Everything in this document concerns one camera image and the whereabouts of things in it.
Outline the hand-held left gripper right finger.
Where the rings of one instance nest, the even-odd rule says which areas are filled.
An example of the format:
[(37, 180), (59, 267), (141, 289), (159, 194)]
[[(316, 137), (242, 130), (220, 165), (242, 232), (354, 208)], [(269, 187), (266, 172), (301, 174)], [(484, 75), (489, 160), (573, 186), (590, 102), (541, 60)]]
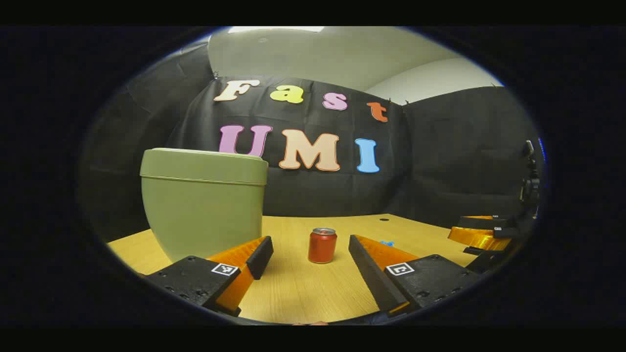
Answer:
[(418, 258), (364, 236), (351, 235), (348, 249), (379, 310), (390, 317), (438, 305), (479, 279), (441, 255)]

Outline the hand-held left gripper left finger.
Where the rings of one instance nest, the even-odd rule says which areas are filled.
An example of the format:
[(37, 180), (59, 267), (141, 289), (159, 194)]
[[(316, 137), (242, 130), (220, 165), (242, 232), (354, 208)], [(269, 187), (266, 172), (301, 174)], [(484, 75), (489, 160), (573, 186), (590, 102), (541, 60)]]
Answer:
[(206, 259), (187, 256), (145, 279), (186, 301), (237, 317), (244, 296), (262, 277), (272, 255), (272, 238), (263, 236)]

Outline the red pop can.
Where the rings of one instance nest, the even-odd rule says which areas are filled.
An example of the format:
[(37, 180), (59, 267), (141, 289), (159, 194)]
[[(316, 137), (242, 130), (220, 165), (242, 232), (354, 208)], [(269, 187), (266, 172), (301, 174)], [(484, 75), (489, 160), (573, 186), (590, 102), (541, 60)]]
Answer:
[(337, 232), (327, 227), (318, 227), (311, 231), (308, 259), (312, 263), (326, 264), (335, 258)]

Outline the green desktop garbage bin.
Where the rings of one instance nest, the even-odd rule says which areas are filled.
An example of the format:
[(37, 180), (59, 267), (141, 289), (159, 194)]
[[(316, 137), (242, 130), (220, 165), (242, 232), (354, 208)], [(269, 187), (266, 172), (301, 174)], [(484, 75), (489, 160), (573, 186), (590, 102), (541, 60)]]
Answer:
[(139, 170), (147, 220), (173, 262), (258, 239), (268, 163), (248, 154), (155, 148)]

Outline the wooden desktop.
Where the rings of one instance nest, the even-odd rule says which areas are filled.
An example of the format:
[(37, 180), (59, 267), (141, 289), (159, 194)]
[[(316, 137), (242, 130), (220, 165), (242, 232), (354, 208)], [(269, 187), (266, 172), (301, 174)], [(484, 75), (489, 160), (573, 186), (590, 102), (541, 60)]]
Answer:
[[(387, 218), (388, 222), (379, 219)], [(449, 229), (391, 214), (346, 218), (265, 217), (263, 234), (273, 243), (273, 256), (263, 276), (241, 302), (242, 318), (273, 323), (340, 321), (378, 310), (348, 250), (349, 236), (394, 242), (418, 257), (441, 255), (459, 265), (475, 256), (448, 239)], [(309, 234), (315, 227), (337, 230), (335, 259), (314, 264), (307, 259)]]

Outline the black backdrop cloth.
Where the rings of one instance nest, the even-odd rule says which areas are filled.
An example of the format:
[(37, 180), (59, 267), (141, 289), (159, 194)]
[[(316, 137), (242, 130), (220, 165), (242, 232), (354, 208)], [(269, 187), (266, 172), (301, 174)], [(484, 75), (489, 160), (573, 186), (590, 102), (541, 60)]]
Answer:
[(147, 149), (217, 151), (221, 127), (241, 126), (236, 151), (264, 143), (269, 164), (266, 216), (331, 218), (389, 213), (441, 227), (460, 216), (514, 217), (529, 174), (534, 123), (499, 86), (469, 88), (400, 105), (394, 93), (369, 94), (341, 85), (355, 67), (373, 74), (371, 54), (334, 49), (336, 59), (306, 41), (289, 44), (268, 67), (252, 69), (259, 52), (196, 42), (137, 74), (96, 114), (78, 163), (77, 201), (94, 232), (112, 241), (148, 229), (139, 168)]

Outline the ceiling light panel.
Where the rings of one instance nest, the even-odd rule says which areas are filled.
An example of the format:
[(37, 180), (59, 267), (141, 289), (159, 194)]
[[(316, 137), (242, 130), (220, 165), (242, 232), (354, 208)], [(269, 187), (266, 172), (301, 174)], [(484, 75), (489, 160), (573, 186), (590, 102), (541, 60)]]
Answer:
[(269, 30), (288, 30), (288, 31), (305, 31), (309, 33), (319, 33), (325, 26), (233, 26), (228, 29), (228, 34), (248, 33), (251, 31), (269, 31)]

